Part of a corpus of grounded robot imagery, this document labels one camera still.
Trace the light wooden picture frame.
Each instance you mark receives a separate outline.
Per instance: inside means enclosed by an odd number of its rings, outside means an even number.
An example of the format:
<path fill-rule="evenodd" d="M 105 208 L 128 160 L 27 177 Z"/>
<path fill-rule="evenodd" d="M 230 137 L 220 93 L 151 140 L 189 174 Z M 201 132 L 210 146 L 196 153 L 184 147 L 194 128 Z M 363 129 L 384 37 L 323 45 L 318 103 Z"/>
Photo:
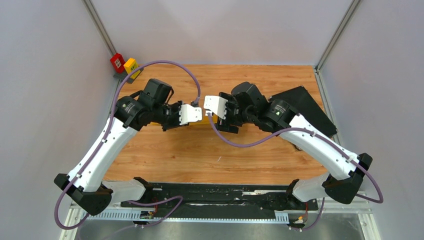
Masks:
<path fill-rule="evenodd" d="M 217 121 L 218 121 L 218 116 L 217 115 L 213 115 L 212 116 L 212 121 L 214 122 L 214 123 L 216 123 Z M 189 123 L 189 125 L 191 126 L 191 125 L 209 125 L 210 124 L 210 122 L 209 122 L 209 118 L 207 117 L 207 116 L 203 116 L 202 117 L 202 120 L 200 120 L 200 121 L 196 121 L 196 122 L 190 122 Z M 160 126 L 160 124 L 159 123 L 156 123 L 156 122 L 151 122 L 150 123 L 150 125 L 153 125 L 153 126 Z"/>

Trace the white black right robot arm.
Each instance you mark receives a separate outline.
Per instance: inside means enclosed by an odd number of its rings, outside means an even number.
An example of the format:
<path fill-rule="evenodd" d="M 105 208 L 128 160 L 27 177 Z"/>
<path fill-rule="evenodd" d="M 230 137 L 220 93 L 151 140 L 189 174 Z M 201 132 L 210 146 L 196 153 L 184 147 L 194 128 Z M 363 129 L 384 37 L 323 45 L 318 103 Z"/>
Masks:
<path fill-rule="evenodd" d="M 245 81 L 230 93 L 206 96 L 203 106 L 209 118 L 217 116 L 212 127 L 219 136 L 236 134 L 243 125 L 253 124 L 270 138 L 290 142 L 325 167 L 319 176 L 290 183 L 285 201 L 292 209 L 316 198 L 348 205 L 359 196 L 364 177 L 370 175 L 372 157 L 349 151 L 332 140 L 336 127 L 304 87 L 267 98 L 255 84 Z"/>

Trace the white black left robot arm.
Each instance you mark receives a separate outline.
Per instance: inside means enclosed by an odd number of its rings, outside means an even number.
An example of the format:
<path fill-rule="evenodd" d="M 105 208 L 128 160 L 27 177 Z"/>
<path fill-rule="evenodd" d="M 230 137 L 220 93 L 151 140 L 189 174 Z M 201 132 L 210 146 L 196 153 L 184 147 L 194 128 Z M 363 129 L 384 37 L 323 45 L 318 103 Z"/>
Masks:
<path fill-rule="evenodd" d="M 149 206 L 153 193 L 147 181 L 134 177 L 129 181 L 105 181 L 104 176 L 127 143 L 150 123 L 162 130 L 174 129 L 197 121 L 197 108 L 181 100 L 170 104 L 172 86 L 151 78 L 143 90 L 117 100 L 112 118 L 88 153 L 68 174 L 59 173 L 54 183 L 89 215 L 96 216 L 110 205 L 135 201 Z"/>

